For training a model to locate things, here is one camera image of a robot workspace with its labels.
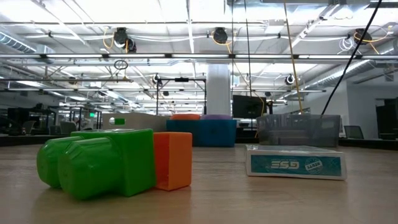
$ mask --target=green object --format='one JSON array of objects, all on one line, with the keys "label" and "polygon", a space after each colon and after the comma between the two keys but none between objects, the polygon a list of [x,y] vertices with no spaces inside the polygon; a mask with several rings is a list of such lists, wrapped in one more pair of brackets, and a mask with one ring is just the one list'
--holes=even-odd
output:
[{"label": "green object", "polygon": [[126,122],[124,118],[115,118],[114,119],[114,125],[124,125]]},{"label": "green object", "polygon": [[61,187],[58,179],[58,157],[73,142],[82,140],[80,136],[48,140],[36,157],[37,173],[40,179],[51,187]]},{"label": "green object", "polygon": [[120,194],[129,197],[156,184],[154,159],[154,132],[151,129],[131,130],[92,130],[77,131],[71,136],[81,136],[84,139],[107,137],[113,140],[122,157],[123,181]]},{"label": "green object", "polygon": [[94,130],[47,141],[37,155],[40,179],[84,200],[105,192],[130,197],[156,184],[151,129]]}]

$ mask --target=blue block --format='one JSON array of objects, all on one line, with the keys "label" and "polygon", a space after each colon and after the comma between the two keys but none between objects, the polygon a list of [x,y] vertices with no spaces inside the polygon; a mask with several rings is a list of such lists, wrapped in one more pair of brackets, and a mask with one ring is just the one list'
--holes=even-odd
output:
[{"label": "blue block", "polygon": [[167,120],[167,131],[192,133],[193,146],[234,147],[236,120]]}]

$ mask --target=table surface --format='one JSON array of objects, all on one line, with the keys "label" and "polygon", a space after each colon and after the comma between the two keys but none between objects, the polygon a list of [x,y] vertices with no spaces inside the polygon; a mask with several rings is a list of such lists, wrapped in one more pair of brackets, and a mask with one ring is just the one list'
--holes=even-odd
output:
[{"label": "table surface", "polygon": [[39,146],[0,148],[0,223],[397,223],[398,152],[339,148],[348,179],[248,177],[244,149],[194,148],[192,185],[79,202],[37,177]]}]

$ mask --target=orange block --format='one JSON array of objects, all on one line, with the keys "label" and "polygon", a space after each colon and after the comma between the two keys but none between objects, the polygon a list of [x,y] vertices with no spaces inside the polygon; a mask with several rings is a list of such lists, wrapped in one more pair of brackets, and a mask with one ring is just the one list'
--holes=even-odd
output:
[{"label": "orange block", "polygon": [[199,114],[173,114],[170,119],[188,119],[188,120],[193,120],[193,119],[200,119]]},{"label": "orange block", "polygon": [[156,187],[175,190],[192,180],[192,134],[154,133]]}]

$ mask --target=black monitor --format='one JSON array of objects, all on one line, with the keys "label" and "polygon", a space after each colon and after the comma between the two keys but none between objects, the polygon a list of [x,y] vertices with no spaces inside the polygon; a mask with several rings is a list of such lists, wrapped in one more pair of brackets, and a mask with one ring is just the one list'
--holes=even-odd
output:
[{"label": "black monitor", "polygon": [[[264,101],[264,113],[267,112],[267,101],[265,97],[261,98]],[[234,118],[252,118],[256,119],[260,116],[262,111],[262,101],[257,96],[241,96],[233,95],[232,114]]]}]

